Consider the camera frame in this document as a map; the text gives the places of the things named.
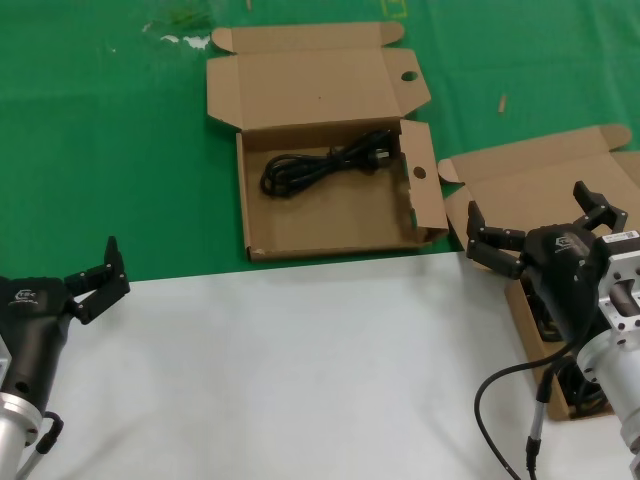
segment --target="cable connector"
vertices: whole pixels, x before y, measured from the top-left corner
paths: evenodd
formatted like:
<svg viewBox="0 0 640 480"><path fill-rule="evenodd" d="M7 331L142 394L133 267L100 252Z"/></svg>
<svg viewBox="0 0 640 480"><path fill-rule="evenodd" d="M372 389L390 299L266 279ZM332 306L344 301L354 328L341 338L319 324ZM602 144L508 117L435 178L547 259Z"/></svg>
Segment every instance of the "cable connector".
<svg viewBox="0 0 640 480"><path fill-rule="evenodd" d="M535 472L536 470L536 458L540 453L540 445L542 444L542 440L539 438L536 440L534 438L527 438L527 471Z"/></svg>

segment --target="box lid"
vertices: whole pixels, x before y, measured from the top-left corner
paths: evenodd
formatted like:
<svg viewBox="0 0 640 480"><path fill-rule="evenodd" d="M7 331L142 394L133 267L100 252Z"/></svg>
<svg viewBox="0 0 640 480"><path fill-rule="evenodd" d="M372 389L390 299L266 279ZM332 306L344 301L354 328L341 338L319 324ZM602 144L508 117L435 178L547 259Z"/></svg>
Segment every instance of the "box lid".
<svg viewBox="0 0 640 480"><path fill-rule="evenodd" d="M640 156L611 153L630 140L623 125L594 126L444 159L441 183L461 185L445 199L449 221L465 248L471 200L494 227L529 231L569 223L582 214L573 199L573 185L582 180L626 210L627 227L638 229Z"/></svg>
<svg viewBox="0 0 640 480"><path fill-rule="evenodd" d="M235 55L207 62L210 116L243 130L401 118L431 96L396 22L219 28Z"/></svg>

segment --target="open cardboard box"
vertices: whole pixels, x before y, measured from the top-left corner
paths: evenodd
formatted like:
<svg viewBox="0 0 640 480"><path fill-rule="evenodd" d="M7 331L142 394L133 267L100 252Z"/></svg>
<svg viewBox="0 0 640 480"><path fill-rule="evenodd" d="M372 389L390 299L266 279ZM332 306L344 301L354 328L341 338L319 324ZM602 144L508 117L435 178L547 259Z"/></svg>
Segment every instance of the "open cardboard box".
<svg viewBox="0 0 640 480"><path fill-rule="evenodd" d="M235 55L207 63L210 116L240 128L238 170L251 260L420 248L448 225L427 124L402 117L430 100L399 23L216 29ZM326 155L376 129L397 134L391 167L346 171L290 199L259 187L282 153Z"/></svg>
<svg viewBox="0 0 640 480"><path fill-rule="evenodd" d="M574 130L488 148L442 160L444 183L461 188L445 199L445 209L462 245L467 246L468 206L478 203L488 226L525 232L544 225L570 223L583 215L573 187L584 181L593 192L628 213L626 230L640 230L640 153L613 152L631 140L621 125ZM610 233L606 227L597 234ZM543 342L520 281L509 284L506 296L527 357L538 360L562 344ZM536 381L543 370L534 371ZM571 415L557 381L549 417Z"/></svg>

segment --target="metal bracket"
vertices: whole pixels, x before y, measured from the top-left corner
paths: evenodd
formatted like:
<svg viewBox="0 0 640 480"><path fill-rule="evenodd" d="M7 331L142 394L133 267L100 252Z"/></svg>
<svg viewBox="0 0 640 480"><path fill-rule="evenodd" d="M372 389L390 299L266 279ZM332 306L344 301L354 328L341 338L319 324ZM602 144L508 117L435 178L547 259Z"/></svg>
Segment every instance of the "metal bracket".
<svg viewBox="0 0 640 480"><path fill-rule="evenodd" d="M598 284L598 306L613 332L626 335L640 329L640 313L625 316L620 313L612 299L611 291L616 285L629 289L629 297L640 312L640 251L612 255L607 271Z"/></svg>

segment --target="box flap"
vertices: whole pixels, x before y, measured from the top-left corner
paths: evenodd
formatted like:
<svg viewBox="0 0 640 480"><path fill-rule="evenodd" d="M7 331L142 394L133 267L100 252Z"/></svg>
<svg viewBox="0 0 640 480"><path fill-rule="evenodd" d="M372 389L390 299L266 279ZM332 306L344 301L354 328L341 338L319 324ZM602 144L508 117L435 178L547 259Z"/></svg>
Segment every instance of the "box flap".
<svg viewBox="0 0 640 480"><path fill-rule="evenodd" d="M207 62L207 111L218 120L243 127L237 57Z"/></svg>
<svg viewBox="0 0 640 480"><path fill-rule="evenodd" d="M616 152L613 154L613 159L640 187L640 152Z"/></svg>
<svg viewBox="0 0 640 480"><path fill-rule="evenodd" d="M231 53L373 48L404 36L398 22L330 23L280 27L216 28L211 40Z"/></svg>
<svg viewBox="0 0 640 480"><path fill-rule="evenodd" d="M441 182L463 184L445 199L447 216L460 242L466 247L471 200L478 202L487 224L496 227L528 231L572 222L581 214L573 199L573 185L578 180L628 211L629 226L640 224L640 155L610 153L630 139L628 128L606 125L441 161Z"/></svg>
<svg viewBox="0 0 640 480"><path fill-rule="evenodd" d="M426 123L402 120L400 148L404 154L409 178L409 201L415 215L421 240L448 229L444 201L438 182L431 131Z"/></svg>
<svg viewBox="0 0 640 480"><path fill-rule="evenodd" d="M624 125L605 125L523 140L445 159L438 171L445 183L474 184L547 165L606 153L631 141Z"/></svg>
<svg viewBox="0 0 640 480"><path fill-rule="evenodd" d="M385 31L386 24L330 28L358 31L372 29L371 25ZM303 32L307 28L316 29L296 27ZM368 43L358 48L289 49L211 59L208 113L243 130L257 130L401 118L430 100L412 50L381 49L382 40Z"/></svg>

